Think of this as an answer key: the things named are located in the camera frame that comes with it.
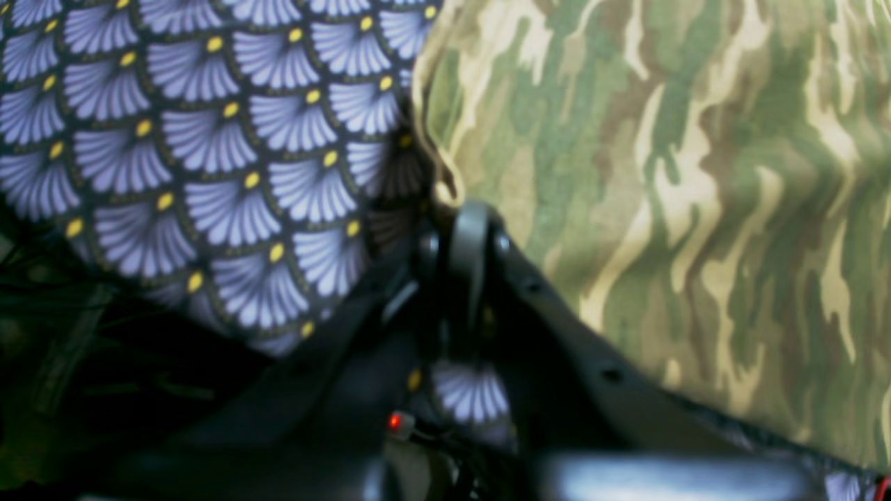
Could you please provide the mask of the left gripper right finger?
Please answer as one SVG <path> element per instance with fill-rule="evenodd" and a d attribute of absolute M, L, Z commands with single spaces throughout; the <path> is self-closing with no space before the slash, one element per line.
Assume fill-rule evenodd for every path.
<path fill-rule="evenodd" d="M 798 464 L 747 452 L 662 393 L 557 295 L 496 210 L 466 202 L 449 242 L 454 345 L 494 333 L 519 500 L 823 500 Z"/>

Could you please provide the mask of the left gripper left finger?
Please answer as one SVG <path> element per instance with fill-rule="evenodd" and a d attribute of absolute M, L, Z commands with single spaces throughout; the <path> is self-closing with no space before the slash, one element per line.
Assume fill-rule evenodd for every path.
<path fill-rule="evenodd" d="M 424 232 L 251 389 L 141 456 L 140 499 L 404 499 L 383 445 L 419 364 L 420 289 L 443 248 Z"/>

